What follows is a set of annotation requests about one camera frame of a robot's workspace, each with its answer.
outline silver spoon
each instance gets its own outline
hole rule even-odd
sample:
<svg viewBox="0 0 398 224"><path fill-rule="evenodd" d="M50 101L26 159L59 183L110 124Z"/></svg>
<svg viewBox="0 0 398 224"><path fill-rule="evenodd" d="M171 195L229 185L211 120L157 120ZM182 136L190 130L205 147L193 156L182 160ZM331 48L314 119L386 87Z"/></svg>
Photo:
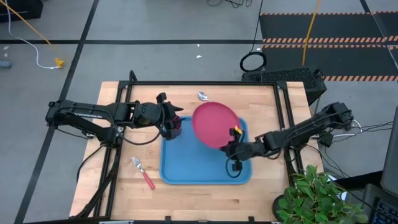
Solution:
<svg viewBox="0 0 398 224"><path fill-rule="evenodd" d="M199 91L199 92L198 92L198 97L199 97L199 99L202 100L202 101L209 101L207 95L206 95L204 92L202 92L202 91Z"/></svg>

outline red-handled fork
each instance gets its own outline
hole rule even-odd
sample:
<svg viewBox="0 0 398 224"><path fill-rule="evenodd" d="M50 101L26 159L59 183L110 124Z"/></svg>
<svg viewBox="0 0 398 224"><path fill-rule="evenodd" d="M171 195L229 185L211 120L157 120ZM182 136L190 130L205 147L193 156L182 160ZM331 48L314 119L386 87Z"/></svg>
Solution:
<svg viewBox="0 0 398 224"><path fill-rule="evenodd" d="M148 174L146 174L145 171L142 169L142 165L141 165L140 160L137 157L135 157L135 156L131 157L131 160L137 166L137 168L141 171L141 173L144 176L146 182L148 183L150 189L154 190L155 189L155 185L154 185L154 183L152 183L152 181L148 177Z"/></svg>

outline plant pot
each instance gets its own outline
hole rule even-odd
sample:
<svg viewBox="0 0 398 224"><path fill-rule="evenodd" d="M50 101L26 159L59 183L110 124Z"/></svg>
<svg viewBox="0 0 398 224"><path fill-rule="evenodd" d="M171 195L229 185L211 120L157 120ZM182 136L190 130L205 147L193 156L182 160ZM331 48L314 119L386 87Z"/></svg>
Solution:
<svg viewBox="0 0 398 224"><path fill-rule="evenodd" d="M280 215L276 213L276 211L281 210L279 206L279 200L282 199L283 197L284 195L278 196L277 198L275 198L274 203L272 203L272 213L274 214L276 220L278 220L279 222L284 222L284 220L280 217Z"/></svg>

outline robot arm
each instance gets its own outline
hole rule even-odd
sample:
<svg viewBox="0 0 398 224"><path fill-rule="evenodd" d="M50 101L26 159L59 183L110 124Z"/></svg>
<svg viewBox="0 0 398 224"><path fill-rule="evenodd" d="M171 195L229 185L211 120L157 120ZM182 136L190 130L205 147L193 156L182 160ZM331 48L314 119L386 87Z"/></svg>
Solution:
<svg viewBox="0 0 398 224"><path fill-rule="evenodd" d="M49 110L45 117L48 126L70 125L83 132L94 135L101 144L115 147L120 131L117 126L125 128L144 128L155 126L167 140L178 136L181 119L175 114L182 108L165 102L165 93L157 96L155 103L112 103L107 106L75 103L62 100L49 103ZM103 128L85 118L106 119L111 123L108 128Z"/></svg>
<svg viewBox="0 0 398 224"><path fill-rule="evenodd" d="M312 118L282 131L271 131L257 136L254 142L237 141L239 135L232 129L234 141L230 141L221 150L235 161L233 168L237 171L241 167L241 161L256 156L270 157L280 153L285 147L304 147L311 136L322 133L326 128L348 129L353 119L351 110L344 103L332 103Z"/></svg>

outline blue tray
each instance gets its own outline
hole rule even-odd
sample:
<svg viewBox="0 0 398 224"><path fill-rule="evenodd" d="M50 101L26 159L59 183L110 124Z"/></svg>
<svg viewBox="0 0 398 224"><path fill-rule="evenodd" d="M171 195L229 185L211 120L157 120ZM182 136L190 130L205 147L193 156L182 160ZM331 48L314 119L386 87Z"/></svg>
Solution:
<svg viewBox="0 0 398 224"><path fill-rule="evenodd" d="M225 170L227 157L224 152L204 145L195 135L192 127L192 117L182 117L182 133L179 137L166 141L162 139L160 153L160 177L168 184L244 184L249 181L252 169L251 161L243 162L243 170L239 177L230 178ZM239 118L241 127L246 134L244 142L248 141L248 126ZM228 170L231 175L232 162Z"/></svg>

